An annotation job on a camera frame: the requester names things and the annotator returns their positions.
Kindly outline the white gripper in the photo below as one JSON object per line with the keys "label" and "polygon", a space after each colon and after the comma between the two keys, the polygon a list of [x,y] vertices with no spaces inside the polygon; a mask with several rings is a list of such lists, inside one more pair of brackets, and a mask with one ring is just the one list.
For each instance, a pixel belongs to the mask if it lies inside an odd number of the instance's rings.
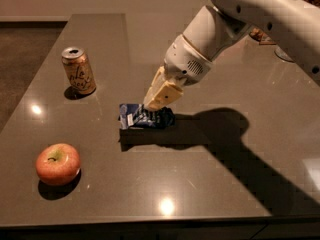
{"label": "white gripper", "polygon": [[183,95],[179,86],[165,81],[165,72],[169,78],[184,79],[184,86],[188,86],[201,81],[211,67],[212,62],[196,51],[183,35],[179,35],[165,54],[164,67],[157,70],[151,82],[144,98],[145,108],[158,111]]}

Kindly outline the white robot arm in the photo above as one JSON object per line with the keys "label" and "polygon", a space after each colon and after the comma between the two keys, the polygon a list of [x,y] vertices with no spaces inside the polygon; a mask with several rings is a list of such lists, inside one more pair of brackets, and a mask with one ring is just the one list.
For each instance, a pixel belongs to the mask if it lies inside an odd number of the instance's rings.
{"label": "white robot arm", "polygon": [[303,0],[211,0],[168,48],[144,98],[158,111],[210,71],[213,61],[257,27],[308,75],[319,80],[320,8]]}

